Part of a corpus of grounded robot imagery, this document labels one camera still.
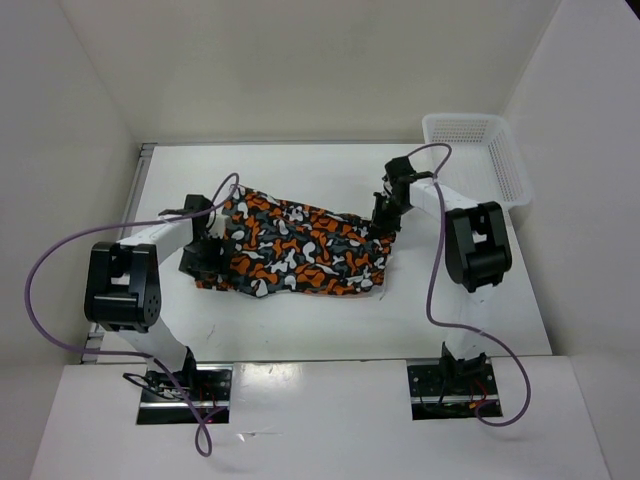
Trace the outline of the orange camouflage shorts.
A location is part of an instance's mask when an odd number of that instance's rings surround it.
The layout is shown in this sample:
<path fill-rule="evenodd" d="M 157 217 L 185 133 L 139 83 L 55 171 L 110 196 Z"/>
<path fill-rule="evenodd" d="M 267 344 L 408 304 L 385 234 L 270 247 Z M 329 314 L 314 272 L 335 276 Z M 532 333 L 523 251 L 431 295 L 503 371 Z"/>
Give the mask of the orange camouflage shorts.
<path fill-rule="evenodd" d="M 223 235 L 184 265 L 197 287 L 256 298 L 284 291 L 351 296 L 383 285 L 396 240 L 370 220 L 241 186 L 222 209 Z"/>

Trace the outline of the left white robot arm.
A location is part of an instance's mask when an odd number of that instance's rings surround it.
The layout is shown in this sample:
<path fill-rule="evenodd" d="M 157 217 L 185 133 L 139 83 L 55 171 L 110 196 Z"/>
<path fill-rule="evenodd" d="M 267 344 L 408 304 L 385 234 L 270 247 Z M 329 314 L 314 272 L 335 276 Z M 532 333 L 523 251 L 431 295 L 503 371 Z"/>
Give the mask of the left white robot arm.
<path fill-rule="evenodd" d="M 160 225 L 119 242 L 98 242 L 90 253 L 86 318 L 150 356 L 143 387 L 162 395 L 164 386 L 180 400 L 205 387 L 207 377 L 197 368 L 191 349 L 161 318 L 160 265 L 180 251 L 179 271 L 196 280 L 228 269 L 223 253 L 227 218 L 211 215 L 212 206 L 202 195 L 188 195 L 183 208 L 161 212 Z"/>

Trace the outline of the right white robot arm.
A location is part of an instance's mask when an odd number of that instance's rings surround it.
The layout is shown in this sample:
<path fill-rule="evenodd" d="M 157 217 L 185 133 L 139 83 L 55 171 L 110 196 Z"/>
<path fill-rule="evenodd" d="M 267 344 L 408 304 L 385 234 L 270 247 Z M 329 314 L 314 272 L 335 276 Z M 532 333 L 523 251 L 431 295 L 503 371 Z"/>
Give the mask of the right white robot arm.
<path fill-rule="evenodd" d="M 460 393 L 486 362 L 478 339 L 487 326 L 487 304 L 512 266 L 503 210 L 497 202 L 481 203 L 440 185 L 433 173 L 416 171 L 407 156 L 387 162 L 382 180 L 383 190 L 374 194 L 373 236 L 398 232 L 401 216 L 413 208 L 440 221 L 435 264 L 444 264 L 465 294 L 460 321 L 439 324 L 448 333 L 438 378 L 446 391 Z"/>

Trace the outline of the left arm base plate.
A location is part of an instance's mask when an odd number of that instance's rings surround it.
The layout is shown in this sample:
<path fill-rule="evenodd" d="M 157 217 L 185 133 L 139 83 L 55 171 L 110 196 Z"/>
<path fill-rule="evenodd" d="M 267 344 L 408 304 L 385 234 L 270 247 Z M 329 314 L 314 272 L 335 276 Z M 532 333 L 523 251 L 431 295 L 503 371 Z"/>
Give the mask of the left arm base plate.
<path fill-rule="evenodd" d="M 183 389 L 198 414 L 207 424 L 229 422 L 233 366 L 199 364 L 195 386 Z M 144 375 L 124 373 L 123 378 L 141 389 L 138 425 L 195 424 L 187 403 L 164 373 L 147 371 Z"/>

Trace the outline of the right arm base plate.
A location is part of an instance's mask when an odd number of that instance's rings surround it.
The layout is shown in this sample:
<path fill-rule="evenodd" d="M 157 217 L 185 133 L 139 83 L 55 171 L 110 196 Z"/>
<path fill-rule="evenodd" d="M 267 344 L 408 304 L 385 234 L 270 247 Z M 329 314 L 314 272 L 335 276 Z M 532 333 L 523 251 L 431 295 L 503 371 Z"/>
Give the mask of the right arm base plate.
<path fill-rule="evenodd" d="M 406 370 L 414 421 L 473 418 L 477 408 L 482 417 L 503 416 L 489 361 L 449 379 L 435 359 L 408 362 Z"/>

